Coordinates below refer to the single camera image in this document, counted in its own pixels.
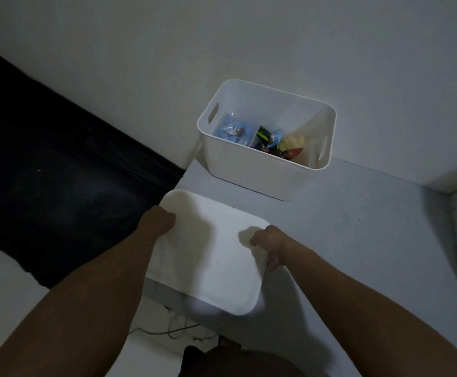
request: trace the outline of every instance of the white floor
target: white floor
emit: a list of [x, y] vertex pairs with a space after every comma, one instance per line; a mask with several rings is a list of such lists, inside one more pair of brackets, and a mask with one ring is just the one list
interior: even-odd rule
[[[33, 277], [25, 273], [10, 257], [0, 252], [0, 345], [23, 317], [47, 293]], [[141, 327], [149, 332], [164, 332], [195, 324], [147, 298], [143, 298], [131, 329]], [[203, 327], [167, 335], [135, 332], [127, 338], [119, 358], [108, 376], [136, 377], [146, 375], [177, 376], [183, 349], [195, 345], [203, 351], [215, 347], [218, 336]]]

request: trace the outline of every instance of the white storage bin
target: white storage bin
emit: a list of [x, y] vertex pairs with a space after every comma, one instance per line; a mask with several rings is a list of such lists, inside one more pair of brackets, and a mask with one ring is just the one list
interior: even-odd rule
[[[302, 153], [285, 160], [215, 136], [228, 114], [282, 137], [303, 136]], [[223, 82], [197, 121], [209, 172], [284, 201], [330, 162], [337, 113], [328, 104], [238, 79]]]

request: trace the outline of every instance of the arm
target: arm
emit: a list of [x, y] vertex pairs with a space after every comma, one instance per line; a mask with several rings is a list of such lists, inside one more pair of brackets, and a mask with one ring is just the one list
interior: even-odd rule
[[426, 323], [275, 226], [251, 239], [285, 265], [364, 377], [457, 375], [457, 349]]
[[124, 346], [155, 241], [175, 220], [153, 207], [134, 233], [50, 290], [0, 347], [0, 376], [104, 376]]

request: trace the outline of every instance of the white table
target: white table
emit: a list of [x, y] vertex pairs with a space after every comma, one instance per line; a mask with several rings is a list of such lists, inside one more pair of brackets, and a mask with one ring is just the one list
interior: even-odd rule
[[[177, 188], [280, 227], [457, 347], [457, 262], [448, 196], [332, 159], [305, 191], [282, 202], [211, 176], [202, 151]], [[256, 308], [244, 317], [148, 279], [144, 295], [250, 349], [281, 355], [307, 375], [359, 375], [286, 269], [266, 276]]]

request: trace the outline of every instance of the hand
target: hand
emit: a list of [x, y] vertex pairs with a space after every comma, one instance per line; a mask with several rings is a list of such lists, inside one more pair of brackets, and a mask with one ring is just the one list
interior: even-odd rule
[[258, 230], [250, 239], [252, 246], [259, 246], [269, 253], [267, 271], [274, 271], [278, 266], [285, 264], [286, 243], [289, 241], [287, 234], [281, 229], [270, 225], [265, 230]]
[[176, 214], [169, 213], [160, 206], [154, 206], [142, 215], [136, 231], [157, 239], [172, 229], [175, 223]]

